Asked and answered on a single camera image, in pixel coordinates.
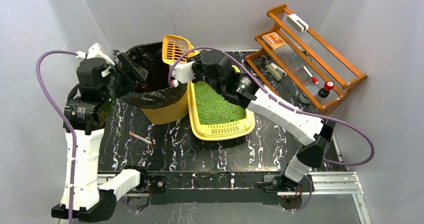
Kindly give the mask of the black trash bag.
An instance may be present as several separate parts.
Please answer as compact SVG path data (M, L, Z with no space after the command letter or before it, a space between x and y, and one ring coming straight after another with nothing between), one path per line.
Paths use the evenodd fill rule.
M186 83L169 86L169 65L162 61L162 46L161 41L142 44L124 53L138 69L146 69L148 75L141 86L121 97L121 102L144 109L159 109L176 103L186 93Z

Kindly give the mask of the orange litter scoop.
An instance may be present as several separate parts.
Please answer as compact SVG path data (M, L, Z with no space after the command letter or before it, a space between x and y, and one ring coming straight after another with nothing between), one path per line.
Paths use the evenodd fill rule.
M180 56L192 48L193 46L187 39L167 34L162 41L162 61L172 65Z

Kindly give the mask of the yellow trash bin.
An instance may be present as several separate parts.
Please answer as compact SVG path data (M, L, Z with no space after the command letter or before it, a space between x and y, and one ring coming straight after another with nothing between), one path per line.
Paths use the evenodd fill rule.
M162 125L180 120L189 112L187 93L186 91L182 98L174 104L158 109L142 108L141 110L148 120L155 125Z

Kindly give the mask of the yellow litter box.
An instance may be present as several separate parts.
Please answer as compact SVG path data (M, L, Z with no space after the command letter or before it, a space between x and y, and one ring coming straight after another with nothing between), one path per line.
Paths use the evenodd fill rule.
M246 110L246 117L234 122L204 125L199 121L194 84L187 85L188 113L193 134L204 141L223 141L249 134L255 127L255 115Z

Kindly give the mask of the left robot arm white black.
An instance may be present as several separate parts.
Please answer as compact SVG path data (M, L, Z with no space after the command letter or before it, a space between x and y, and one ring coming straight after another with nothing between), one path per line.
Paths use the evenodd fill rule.
M145 168L128 165L104 184L98 183L100 145L111 103L134 91L148 77L124 54L115 64L104 55L89 55L77 68L77 85L69 92L63 115L67 141L64 193L52 208L53 218L96 223L110 219L129 191L148 188Z

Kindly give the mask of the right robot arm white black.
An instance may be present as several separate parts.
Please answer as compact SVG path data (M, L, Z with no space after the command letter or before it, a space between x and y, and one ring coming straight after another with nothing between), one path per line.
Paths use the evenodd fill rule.
M205 81L231 104L271 120L302 144L283 171L283 182L298 184L313 168L321 166L334 124L314 115L300 114L291 104L261 84L249 70L219 50L202 50L189 58L194 82Z

